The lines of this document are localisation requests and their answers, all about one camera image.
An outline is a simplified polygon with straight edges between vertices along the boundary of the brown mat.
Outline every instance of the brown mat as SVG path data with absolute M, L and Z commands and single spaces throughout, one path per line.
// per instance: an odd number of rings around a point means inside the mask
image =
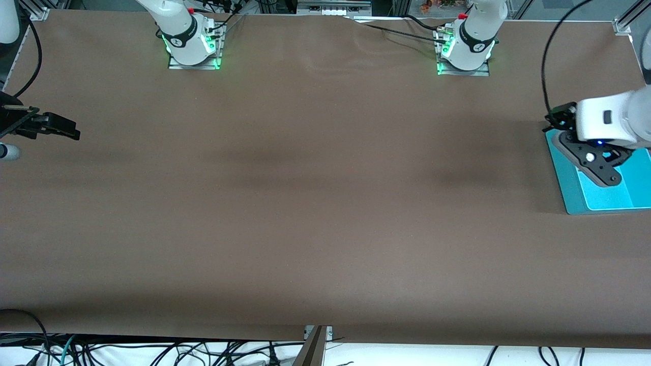
M 21 99 L 81 141 L 5 139 L 3 307 L 55 332 L 651 346 L 651 214 L 563 210 L 539 122 L 552 23 L 504 24 L 487 78 L 336 17 L 247 17 L 218 72 L 167 70 L 147 13 L 37 27 Z M 610 23 L 561 29 L 554 105 L 642 85 Z

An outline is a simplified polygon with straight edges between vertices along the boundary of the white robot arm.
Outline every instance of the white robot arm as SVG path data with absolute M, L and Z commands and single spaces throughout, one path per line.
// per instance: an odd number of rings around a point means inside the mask
M 14 43 L 20 35 L 18 9 L 14 0 L 0 0 L 0 43 Z
M 639 148 L 651 148 L 651 85 L 621 94 L 568 103 L 546 116 L 554 146 L 593 183 L 622 182 L 615 167 Z
M 460 70 L 476 70 L 490 57 L 497 31 L 508 15 L 506 0 L 475 0 L 466 19 L 452 27 L 450 46 L 441 56 Z
M 651 85 L 580 101 L 576 108 L 576 132 L 581 141 L 632 150 L 651 148 Z
M 136 0 L 154 17 L 168 52 L 184 65 L 201 63 L 215 53 L 213 19 L 191 14 L 182 0 Z

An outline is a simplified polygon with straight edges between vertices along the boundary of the metal base plate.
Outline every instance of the metal base plate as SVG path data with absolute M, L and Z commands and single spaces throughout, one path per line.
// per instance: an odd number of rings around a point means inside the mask
M 436 53 L 436 70 L 439 75 L 459 75 L 459 76 L 489 76 L 488 63 L 484 61 L 482 66 L 476 70 L 465 71 L 459 70 L 452 66 L 450 61 L 442 58 L 437 51 Z
M 434 39 L 443 39 L 448 41 L 449 43 L 451 27 L 452 24 L 448 23 L 445 25 L 445 27 L 442 27 L 442 32 L 433 31 L 432 33 L 434 34 Z M 489 76 L 490 75 L 488 70 L 488 61 L 484 61 L 482 66 L 480 66 L 476 70 L 466 71 L 454 67 L 450 63 L 450 61 L 448 61 L 446 58 L 441 56 L 444 47 L 447 47 L 447 45 L 437 43 L 434 46 L 434 50 L 436 51 L 436 70 L 439 75 L 457 75 L 457 76 Z
M 170 55 L 167 68 L 171 70 L 219 70 L 221 68 L 221 58 L 224 53 L 226 29 L 227 26 L 224 25 L 214 32 L 215 34 L 212 36 L 217 36 L 217 38 L 213 39 L 211 42 L 214 42 L 216 51 L 203 60 L 203 62 L 196 65 L 184 65 L 178 63 L 174 57 Z

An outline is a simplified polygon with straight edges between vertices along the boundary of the mounting plate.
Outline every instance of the mounting plate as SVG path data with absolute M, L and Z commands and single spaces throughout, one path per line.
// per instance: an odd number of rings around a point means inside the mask
M 436 52 L 436 70 L 439 75 L 457 75 L 457 76 L 489 76 L 490 72 L 488 70 L 488 60 L 484 61 L 482 66 L 476 70 L 460 70 L 454 67 L 450 61 L 441 56 L 443 49 L 449 47 L 452 35 L 452 24 L 448 23 L 444 27 L 439 27 L 438 30 L 432 31 L 434 39 L 442 39 L 448 42 L 447 44 L 436 43 L 434 46 L 434 51 Z

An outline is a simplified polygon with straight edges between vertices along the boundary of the teal tray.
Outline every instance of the teal tray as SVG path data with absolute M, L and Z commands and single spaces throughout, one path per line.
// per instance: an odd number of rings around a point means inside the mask
M 622 182 L 615 187 L 599 187 L 575 167 L 551 139 L 560 131 L 548 131 L 547 145 L 559 179 L 565 209 L 570 215 L 594 215 L 651 209 L 651 154 L 636 150 L 626 163 L 615 168 Z

